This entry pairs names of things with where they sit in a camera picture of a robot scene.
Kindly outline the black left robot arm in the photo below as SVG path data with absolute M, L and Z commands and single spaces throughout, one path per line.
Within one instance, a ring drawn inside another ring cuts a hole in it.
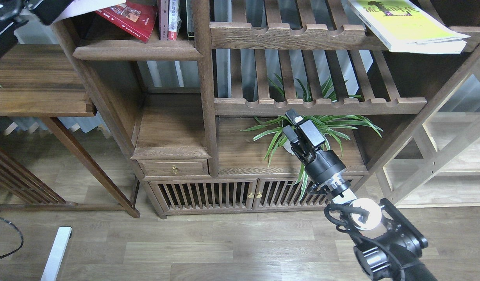
M 72 0 L 0 0 L 0 58 L 18 43 L 14 31 L 28 23 L 20 16 L 23 9 L 50 25 Z

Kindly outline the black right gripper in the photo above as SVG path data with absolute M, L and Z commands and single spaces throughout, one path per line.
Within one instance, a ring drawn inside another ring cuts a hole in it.
M 302 162 L 304 171 L 316 187 L 340 187 L 346 185 L 342 178 L 345 165 L 334 151 L 324 151 L 325 138 L 310 120 L 304 120 L 294 109 L 285 112 L 285 116 L 294 125 L 285 126 L 283 133 L 290 142 L 292 151 Z

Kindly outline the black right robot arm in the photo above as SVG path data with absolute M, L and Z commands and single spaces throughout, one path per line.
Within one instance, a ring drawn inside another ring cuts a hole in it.
M 376 203 L 357 198 L 342 178 L 345 165 L 334 151 L 324 151 L 325 138 L 313 122 L 295 110 L 288 110 L 286 117 L 290 125 L 283 133 L 313 181 L 305 192 L 330 197 L 325 217 L 353 240 L 363 272 L 373 281 L 434 281 L 435 276 L 420 261 L 422 249 L 428 247 L 425 236 L 388 199 Z

